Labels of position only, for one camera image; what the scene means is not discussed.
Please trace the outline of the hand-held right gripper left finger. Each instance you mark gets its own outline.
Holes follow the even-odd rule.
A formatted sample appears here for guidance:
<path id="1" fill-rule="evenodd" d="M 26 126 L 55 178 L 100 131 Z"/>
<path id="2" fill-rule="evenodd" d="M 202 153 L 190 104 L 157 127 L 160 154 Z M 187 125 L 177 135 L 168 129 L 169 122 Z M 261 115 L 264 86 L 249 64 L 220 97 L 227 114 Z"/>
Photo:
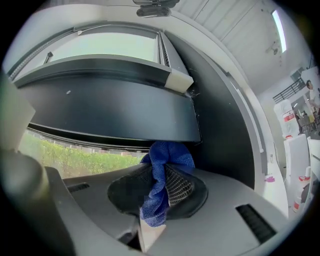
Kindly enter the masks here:
<path id="1" fill-rule="evenodd" d="M 63 179 L 84 213 L 117 241 L 141 252 L 140 208 L 154 184 L 152 166 L 140 163 L 128 168 Z"/>

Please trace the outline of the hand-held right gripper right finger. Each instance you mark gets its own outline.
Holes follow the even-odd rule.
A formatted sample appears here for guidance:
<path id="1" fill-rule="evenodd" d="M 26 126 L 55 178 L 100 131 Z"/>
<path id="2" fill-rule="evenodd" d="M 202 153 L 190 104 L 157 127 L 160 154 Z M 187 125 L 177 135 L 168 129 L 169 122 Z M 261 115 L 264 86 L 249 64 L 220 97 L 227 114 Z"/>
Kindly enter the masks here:
<path id="1" fill-rule="evenodd" d="M 278 233 L 288 218 L 242 182 L 224 175 L 172 165 L 202 180 L 208 189 L 204 205 L 191 217 L 168 220 L 148 249 L 150 256 L 236 256 L 257 248 L 260 242 L 237 207 L 250 205 Z"/>

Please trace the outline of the blue cleaning cloth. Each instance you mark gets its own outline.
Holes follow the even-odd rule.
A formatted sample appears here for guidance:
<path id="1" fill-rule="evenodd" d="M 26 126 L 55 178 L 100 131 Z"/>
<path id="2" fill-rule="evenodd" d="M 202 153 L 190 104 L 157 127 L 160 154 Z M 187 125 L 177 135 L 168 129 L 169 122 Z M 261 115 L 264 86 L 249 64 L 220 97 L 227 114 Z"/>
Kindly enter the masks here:
<path id="1" fill-rule="evenodd" d="M 165 165 L 170 163 L 194 168 L 195 163 L 184 144 L 170 141 L 156 141 L 140 162 L 152 165 L 155 184 L 144 200 L 139 216 L 149 227 L 157 228 L 165 224 L 169 208 Z"/>

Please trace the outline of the dark window frame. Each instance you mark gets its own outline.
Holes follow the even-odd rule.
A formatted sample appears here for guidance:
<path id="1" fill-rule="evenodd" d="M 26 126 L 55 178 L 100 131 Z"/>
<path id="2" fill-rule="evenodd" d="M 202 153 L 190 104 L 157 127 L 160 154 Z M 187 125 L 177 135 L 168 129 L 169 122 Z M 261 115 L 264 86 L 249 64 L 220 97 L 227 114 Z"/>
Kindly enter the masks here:
<path id="1" fill-rule="evenodd" d="M 120 21 L 69 26 L 7 75 L 35 109 L 30 129 L 128 151 L 181 142 L 197 168 L 263 191 L 267 159 L 251 104 L 229 73 L 171 32 Z"/>

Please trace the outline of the green hedge outside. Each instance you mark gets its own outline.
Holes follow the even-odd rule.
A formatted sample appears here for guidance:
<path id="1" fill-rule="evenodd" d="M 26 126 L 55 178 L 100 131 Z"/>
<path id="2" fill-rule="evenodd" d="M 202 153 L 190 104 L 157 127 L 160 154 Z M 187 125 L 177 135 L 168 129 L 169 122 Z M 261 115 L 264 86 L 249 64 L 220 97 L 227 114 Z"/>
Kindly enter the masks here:
<path id="1" fill-rule="evenodd" d="M 140 163 L 145 152 L 73 145 L 26 130 L 18 150 L 45 167 L 58 170 L 62 178 L 109 173 Z"/>

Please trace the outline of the water dispenser bottles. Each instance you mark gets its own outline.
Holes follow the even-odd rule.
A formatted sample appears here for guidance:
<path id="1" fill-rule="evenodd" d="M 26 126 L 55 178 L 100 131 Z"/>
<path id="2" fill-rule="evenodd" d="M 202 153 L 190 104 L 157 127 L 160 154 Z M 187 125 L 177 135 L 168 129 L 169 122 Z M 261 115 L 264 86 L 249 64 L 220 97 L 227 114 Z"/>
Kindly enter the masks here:
<path id="1" fill-rule="evenodd" d="M 283 138 L 297 137 L 300 134 L 300 129 L 291 102 L 285 99 L 276 103 L 273 110 L 280 123 Z"/>

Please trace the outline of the black metal railing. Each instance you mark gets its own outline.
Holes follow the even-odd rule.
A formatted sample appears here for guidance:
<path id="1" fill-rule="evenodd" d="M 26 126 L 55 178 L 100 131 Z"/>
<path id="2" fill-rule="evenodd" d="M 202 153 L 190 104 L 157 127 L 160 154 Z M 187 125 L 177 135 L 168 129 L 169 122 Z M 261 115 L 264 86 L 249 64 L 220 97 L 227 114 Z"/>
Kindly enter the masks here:
<path id="1" fill-rule="evenodd" d="M 272 99 L 276 104 L 278 104 L 284 100 L 288 100 L 290 97 L 297 94 L 299 91 L 301 91 L 305 87 L 306 87 L 305 82 L 301 78 L 299 78 L 290 86 L 288 86 L 286 89 L 284 89 L 283 91 L 275 95 Z"/>

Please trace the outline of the ceiling light strip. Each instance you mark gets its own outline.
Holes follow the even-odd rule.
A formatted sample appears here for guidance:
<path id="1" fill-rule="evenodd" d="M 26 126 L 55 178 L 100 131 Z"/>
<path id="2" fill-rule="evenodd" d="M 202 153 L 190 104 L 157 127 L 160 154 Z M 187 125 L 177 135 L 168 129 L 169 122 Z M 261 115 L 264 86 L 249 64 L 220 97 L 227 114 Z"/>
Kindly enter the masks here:
<path id="1" fill-rule="evenodd" d="M 284 33 L 284 28 L 282 25 L 281 18 L 279 16 L 279 13 L 277 10 L 274 10 L 272 13 L 272 18 L 275 22 L 275 26 L 278 32 L 279 40 L 280 40 L 280 46 L 281 46 L 281 51 L 284 53 L 287 50 L 287 43 L 286 43 L 286 37 Z"/>

